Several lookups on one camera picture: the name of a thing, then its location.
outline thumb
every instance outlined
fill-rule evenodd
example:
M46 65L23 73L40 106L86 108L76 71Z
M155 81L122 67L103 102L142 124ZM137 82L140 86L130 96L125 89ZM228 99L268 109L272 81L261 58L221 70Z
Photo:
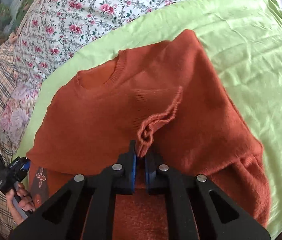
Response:
M14 222L17 225L21 224L24 221L24 219L22 218L20 213L17 211L17 209L14 207L13 202L12 202L12 200L14 198L14 190L11 189L8 193L6 193L5 197L6 197L6 200L7 200L7 206L9 208L9 211L12 215Z

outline metal rivet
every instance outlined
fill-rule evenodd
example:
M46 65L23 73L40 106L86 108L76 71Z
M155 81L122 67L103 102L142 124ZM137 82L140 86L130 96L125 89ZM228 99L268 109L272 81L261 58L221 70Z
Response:
M161 164L159 166L160 171L167 171L169 169L169 166L166 164Z
M113 169L114 171L120 171L120 170L122 169L122 165L119 164L119 163L113 164L113 165L112 165L112 169Z
M199 174L197 176L197 180L200 181L200 182L205 182L207 180L207 177L204 176L203 174Z
M82 174L77 174L77 175L74 176L74 180L76 182L83 181L84 180L84 176Z

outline green bed sheet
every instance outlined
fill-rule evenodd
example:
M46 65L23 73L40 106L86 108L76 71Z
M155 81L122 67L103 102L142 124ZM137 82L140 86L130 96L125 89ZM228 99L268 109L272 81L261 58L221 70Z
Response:
M33 146L57 90L78 70L96 67L119 50L196 32L231 99L264 145L272 207L272 239L282 231L282 12L271 0L189 0L134 20L80 49L42 84L17 155Z

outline white floral blanket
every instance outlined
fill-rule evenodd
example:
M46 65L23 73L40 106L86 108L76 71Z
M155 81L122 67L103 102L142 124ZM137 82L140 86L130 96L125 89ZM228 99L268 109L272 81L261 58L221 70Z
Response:
M141 15L178 1L182 0L35 1L16 43L18 85L0 116L1 139L18 148L42 81L80 48Z

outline folded sweater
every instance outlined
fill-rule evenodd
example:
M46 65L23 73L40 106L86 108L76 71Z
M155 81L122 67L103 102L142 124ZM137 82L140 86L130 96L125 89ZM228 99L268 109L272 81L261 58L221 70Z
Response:
M139 157L152 146L182 173L209 176L266 225L270 191L262 145L193 31L120 51L59 89L27 153L35 202L41 204L43 191L51 196L75 174L100 173L132 139ZM167 239L162 196L147 196L141 186L133 196L118 196L116 210L113 239Z

